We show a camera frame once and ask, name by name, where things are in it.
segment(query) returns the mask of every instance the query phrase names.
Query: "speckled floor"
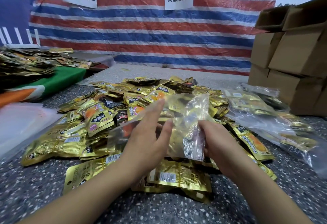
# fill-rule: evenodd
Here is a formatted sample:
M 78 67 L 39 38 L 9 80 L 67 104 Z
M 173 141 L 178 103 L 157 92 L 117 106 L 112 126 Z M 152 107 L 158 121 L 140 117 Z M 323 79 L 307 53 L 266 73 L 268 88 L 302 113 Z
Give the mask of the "speckled floor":
M 55 108 L 90 91 L 90 86 L 74 85 L 43 100 Z M 327 122 L 306 118 L 327 137 Z M 327 223 L 327 181 L 316 176 L 308 165 L 293 158 L 266 140 L 276 156 L 267 164 L 277 175 L 277 184 L 316 224 Z M 79 160 L 51 159 L 23 168 L 24 149 L 0 167 L 0 224 L 12 224 L 61 195 L 66 169 Z M 127 191 L 102 214 L 96 223 L 256 223 L 237 187 L 223 175 L 211 175 L 214 200 L 210 205 L 177 194 L 145 194 Z

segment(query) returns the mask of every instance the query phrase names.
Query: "striped tarp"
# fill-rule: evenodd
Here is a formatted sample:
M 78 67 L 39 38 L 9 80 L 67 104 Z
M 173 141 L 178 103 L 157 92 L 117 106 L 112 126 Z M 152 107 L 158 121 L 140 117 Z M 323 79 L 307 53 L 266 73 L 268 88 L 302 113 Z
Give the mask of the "striped tarp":
M 165 11 L 164 0 L 97 0 L 96 10 L 35 0 L 31 32 L 41 45 L 118 55 L 117 62 L 248 75 L 254 24 L 275 0 L 194 0 Z

